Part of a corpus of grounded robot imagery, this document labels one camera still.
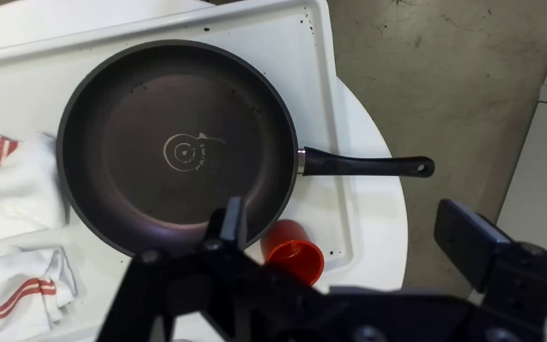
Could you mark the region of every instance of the white stove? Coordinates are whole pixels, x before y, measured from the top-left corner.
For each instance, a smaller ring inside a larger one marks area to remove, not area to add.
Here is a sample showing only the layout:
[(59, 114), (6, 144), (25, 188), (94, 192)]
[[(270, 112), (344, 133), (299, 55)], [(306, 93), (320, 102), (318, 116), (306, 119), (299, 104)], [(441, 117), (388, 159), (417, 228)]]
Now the white stove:
[[(103, 22), (111, 5), (126, 7), (122, 13), (130, 17), (109, 17)], [(337, 79), (329, 7), (324, 0), (259, 0), (217, 7), (191, 0), (82, 0), (67, 9), (56, 0), (29, 0), (8, 7), (0, 9), (0, 21), (6, 22), (0, 22), (0, 133), (14, 138), (37, 131), (56, 133), (78, 81), (113, 53), (141, 41), (187, 38), (225, 47), (255, 64), (286, 98), (301, 146), (390, 155), (365, 108)], [(318, 283), (322, 290), (329, 285), (401, 285), (407, 211), (399, 178), (301, 176), (284, 216), (303, 222), (327, 254), (327, 271)], [(48, 338), (92, 336), (118, 288), (128, 256), (105, 245), (75, 214), (65, 230), (6, 239), (0, 250), (10, 245), (65, 245), (80, 298), (71, 306), (69, 319)], [(261, 260), (259, 243), (248, 252)], [(198, 317), (179, 326), (192, 340), (204, 332)]]

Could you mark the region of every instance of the pan center logo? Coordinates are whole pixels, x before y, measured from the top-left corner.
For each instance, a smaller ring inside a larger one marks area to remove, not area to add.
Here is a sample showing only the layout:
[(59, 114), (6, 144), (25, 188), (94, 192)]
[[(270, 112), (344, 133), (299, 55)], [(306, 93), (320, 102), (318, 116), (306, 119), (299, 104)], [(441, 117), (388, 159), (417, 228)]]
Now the pan center logo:
[(208, 144), (227, 144), (217, 136), (177, 133), (164, 142), (164, 159), (179, 173), (200, 171), (208, 161)]

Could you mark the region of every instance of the black handle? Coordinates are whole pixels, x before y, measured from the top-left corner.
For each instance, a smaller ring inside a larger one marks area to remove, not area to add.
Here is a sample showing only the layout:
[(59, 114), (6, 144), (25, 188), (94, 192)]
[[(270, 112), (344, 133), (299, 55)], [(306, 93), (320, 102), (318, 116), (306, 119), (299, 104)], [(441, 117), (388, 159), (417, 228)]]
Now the black handle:
[(432, 176), (434, 159), (426, 155), (415, 157), (346, 157), (327, 154), (316, 148), (306, 150), (303, 174), (390, 174), (390, 176)]

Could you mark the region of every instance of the kitchen towel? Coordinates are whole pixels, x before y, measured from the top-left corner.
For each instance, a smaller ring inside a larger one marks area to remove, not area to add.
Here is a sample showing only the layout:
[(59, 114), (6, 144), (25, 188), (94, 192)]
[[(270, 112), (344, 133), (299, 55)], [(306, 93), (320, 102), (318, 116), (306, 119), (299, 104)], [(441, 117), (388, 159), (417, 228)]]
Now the kitchen towel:
[(65, 220), (54, 136), (39, 133), (20, 142), (0, 135), (0, 239), (61, 228)]
[(77, 298), (77, 283), (61, 247), (18, 249), (0, 256), (0, 340), (44, 334)]

